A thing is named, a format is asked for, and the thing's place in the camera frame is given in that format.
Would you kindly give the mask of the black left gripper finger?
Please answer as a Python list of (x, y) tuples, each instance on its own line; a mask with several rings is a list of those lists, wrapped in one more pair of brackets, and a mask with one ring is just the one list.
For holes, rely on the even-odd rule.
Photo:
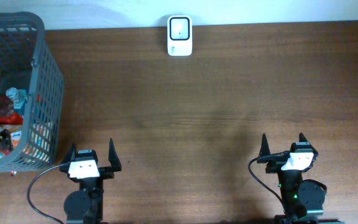
[(119, 160), (119, 157), (117, 155), (117, 152), (114, 147), (114, 142), (112, 138), (109, 140), (109, 155), (108, 155), (108, 161), (110, 162), (110, 165), (112, 167), (113, 172), (120, 172), (122, 171), (122, 165)]
[(75, 144), (72, 143), (66, 156), (62, 160), (62, 164), (69, 163), (69, 162), (75, 160), (75, 155), (76, 155), (76, 147), (75, 147)]

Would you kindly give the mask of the yellow snack bag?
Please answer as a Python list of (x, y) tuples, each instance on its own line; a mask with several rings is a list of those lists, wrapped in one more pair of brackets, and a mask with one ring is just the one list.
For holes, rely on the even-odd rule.
[(18, 146), (21, 136), (22, 125), (0, 124), (0, 159)]

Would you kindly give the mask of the blue mouthwash bottle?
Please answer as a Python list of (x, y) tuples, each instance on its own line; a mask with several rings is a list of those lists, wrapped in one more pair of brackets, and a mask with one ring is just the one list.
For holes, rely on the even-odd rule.
[(25, 89), (18, 90), (17, 88), (12, 87), (6, 90), (6, 96), (13, 102), (14, 111), (19, 115), (24, 115), (28, 91)]

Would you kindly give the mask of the red candy bag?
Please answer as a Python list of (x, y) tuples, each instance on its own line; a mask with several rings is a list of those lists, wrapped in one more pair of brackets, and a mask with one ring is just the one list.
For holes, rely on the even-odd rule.
[(0, 95), (0, 124), (23, 124), (23, 117), (14, 111), (14, 103), (6, 95)]

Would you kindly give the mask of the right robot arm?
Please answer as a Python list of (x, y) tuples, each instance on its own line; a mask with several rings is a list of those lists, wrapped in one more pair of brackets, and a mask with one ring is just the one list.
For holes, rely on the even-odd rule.
[[(324, 213), (327, 186), (317, 180), (304, 179), (302, 176), (313, 167), (318, 155), (318, 151), (303, 133), (299, 134), (299, 140), (292, 143), (288, 151), (278, 153), (270, 152), (267, 136), (262, 135), (259, 155), (249, 162), (248, 170), (261, 186), (278, 198), (283, 207), (283, 214), (275, 215), (274, 223), (340, 223), (336, 219), (320, 219)], [(254, 162), (265, 164), (266, 173), (278, 175), (279, 194), (252, 172), (251, 165)]]

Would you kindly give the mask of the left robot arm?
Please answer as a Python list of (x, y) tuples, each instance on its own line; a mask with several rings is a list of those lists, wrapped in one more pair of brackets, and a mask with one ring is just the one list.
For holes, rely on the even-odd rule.
[(63, 172), (79, 189), (66, 197), (63, 208), (67, 215), (67, 223), (103, 222), (103, 196), (105, 180), (113, 179), (116, 172), (122, 171), (114, 142), (109, 140), (109, 166), (98, 167), (96, 151), (87, 149), (78, 151), (71, 145), (64, 157), (60, 172)]

